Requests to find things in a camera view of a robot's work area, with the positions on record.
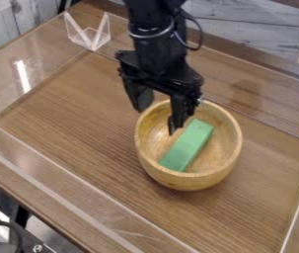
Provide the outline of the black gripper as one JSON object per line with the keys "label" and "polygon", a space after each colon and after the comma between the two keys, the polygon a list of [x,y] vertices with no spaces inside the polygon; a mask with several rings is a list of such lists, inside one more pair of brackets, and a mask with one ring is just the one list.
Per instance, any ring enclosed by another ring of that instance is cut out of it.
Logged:
{"label": "black gripper", "polygon": [[201,97],[204,78],[186,60],[188,50],[198,50],[200,45],[188,44],[185,24],[150,30],[130,25],[129,33],[136,49],[120,50],[116,56],[132,104],[142,113],[153,103],[154,91],[166,94],[172,108],[169,134],[174,134],[194,115]]}

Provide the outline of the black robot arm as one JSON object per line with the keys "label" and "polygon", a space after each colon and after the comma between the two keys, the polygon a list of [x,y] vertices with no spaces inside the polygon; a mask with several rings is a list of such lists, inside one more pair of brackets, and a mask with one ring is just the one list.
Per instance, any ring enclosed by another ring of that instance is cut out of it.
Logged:
{"label": "black robot arm", "polygon": [[196,18],[182,9],[186,0],[125,0],[133,50],[117,52],[125,89],[138,112],[152,105],[157,92],[170,97],[170,132],[194,115],[204,77],[188,63],[186,23]]}

